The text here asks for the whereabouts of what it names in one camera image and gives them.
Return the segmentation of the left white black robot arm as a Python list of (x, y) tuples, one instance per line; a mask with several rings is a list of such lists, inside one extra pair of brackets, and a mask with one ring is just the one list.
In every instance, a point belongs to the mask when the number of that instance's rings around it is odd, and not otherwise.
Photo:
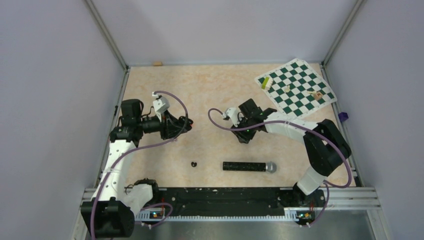
[(170, 143), (191, 130), (192, 120), (184, 103), (184, 115), (174, 117), (169, 112), (169, 101), (156, 95), (154, 116), (143, 114), (144, 104), (139, 99), (121, 103), (120, 124), (109, 134), (109, 152), (100, 183), (90, 201), (81, 204), (80, 212), (93, 240), (128, 238), (135, 227), (135, 218), (145, 205), (154, 207), (160, 202), (160, 193), (151, 183), (141, 183), (126, 193), (125, 181), (130, 170), (132, 154), (151, 149), (158, 144), (140, 146), (145, 134), (159, 133), (160, 146)]

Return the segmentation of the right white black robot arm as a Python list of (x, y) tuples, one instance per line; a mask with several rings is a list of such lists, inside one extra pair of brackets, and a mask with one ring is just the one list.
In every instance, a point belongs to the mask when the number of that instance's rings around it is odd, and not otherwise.
[(288, 137), (305, 146), (310, 166), (293, 187), (293, 200), (299, 206), (307, 206), (314, 198), (313, 192), (352, 154), (330, 119), (321, 122), (289, 119), (274, 108), (261, 109), (251, 98), (238, 107), (227, 108), (222, 116), (232, 122), (232, 133), (242, 144), (249, 143), (256, 132), (263, 131)]

